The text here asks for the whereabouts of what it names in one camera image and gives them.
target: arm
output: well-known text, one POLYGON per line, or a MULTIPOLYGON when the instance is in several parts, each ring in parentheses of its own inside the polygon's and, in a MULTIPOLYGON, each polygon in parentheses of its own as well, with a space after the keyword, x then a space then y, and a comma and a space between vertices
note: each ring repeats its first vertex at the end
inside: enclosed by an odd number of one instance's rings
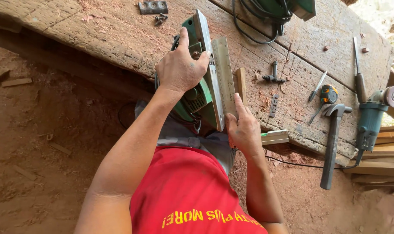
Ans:
POLYGON ((249 108, 243 106, 238 93, 235 93, 234 100, 238 120, 234 115, 226 114, 226 124, 234 145, 247 160, 246 206, 249 215, 261 223, 270 234, 288 233, 283 224, 281 205, 269 176, 260 137, 261 126, 249 108))
POLYGON ((155 66, 160 86, 149 104, 101 162, 86 194, 75 233, 132 233, 130 199, 154 155, 169 112, 207 71, 210 52, 198 61, 188 51, 186 28, 179 46, 155 66))

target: red t-shirt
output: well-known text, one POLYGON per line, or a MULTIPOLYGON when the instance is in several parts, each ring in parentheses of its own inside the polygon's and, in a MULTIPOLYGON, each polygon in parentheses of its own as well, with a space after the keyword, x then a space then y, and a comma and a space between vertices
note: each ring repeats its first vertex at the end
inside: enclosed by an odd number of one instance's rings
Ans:
POLYGON ((130 202, 133 233, 268 233, 244 213, 213 155, 159 146, 130 202))

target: gray pants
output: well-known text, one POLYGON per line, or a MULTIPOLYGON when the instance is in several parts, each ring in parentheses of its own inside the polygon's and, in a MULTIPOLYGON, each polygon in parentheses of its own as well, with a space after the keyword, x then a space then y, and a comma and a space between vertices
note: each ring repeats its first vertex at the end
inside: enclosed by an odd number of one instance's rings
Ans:
MULTIPOLYGON (((135 119, 145 109, 146 105, 147 103, 142 100, 136 103, 135 119)), ((229 146, 227 134, 215 132, 205 138, 196 136, 170 116, 165 120, 157 141, 157 146, 166 145, 192 147, 209 152, 217 159, 226 174, 229 174, 236 155, 236 149, 229 146)))

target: hand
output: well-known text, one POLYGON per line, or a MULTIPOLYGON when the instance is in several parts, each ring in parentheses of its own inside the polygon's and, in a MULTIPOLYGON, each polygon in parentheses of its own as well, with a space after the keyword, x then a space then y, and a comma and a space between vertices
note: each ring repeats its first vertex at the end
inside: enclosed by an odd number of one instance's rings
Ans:
POLYGON ((234 94, 239 120, 230 113, 225 115, 229 138, 246 158, 264 155, 261 141, 261 125, 248 107, 243 105, 239 93, 234 94))
POLYGON ((179 92, 181 96, 194 88, 207 72, 210 51, 201 54, 199 60, 191 58, 188 51, 188 33, 185 27, 179 31, 179 45, 170 51, 155 66, 159 78, 159 88, 179 92))

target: hammer handle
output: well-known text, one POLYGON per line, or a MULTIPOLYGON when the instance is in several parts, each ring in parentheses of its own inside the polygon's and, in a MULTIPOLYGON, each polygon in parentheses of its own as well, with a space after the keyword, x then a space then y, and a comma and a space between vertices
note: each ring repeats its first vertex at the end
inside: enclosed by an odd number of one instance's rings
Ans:
POLYGON ((321 183, 319 184, 321 188, 326 190, 331 189, 331 180, 335 165, 335 155, 337 154, 338 126, 340 125, 340 122, 341 117, 336 115, 331 116, 327 149, 325 150, 323 175, 321 176, 321 183))

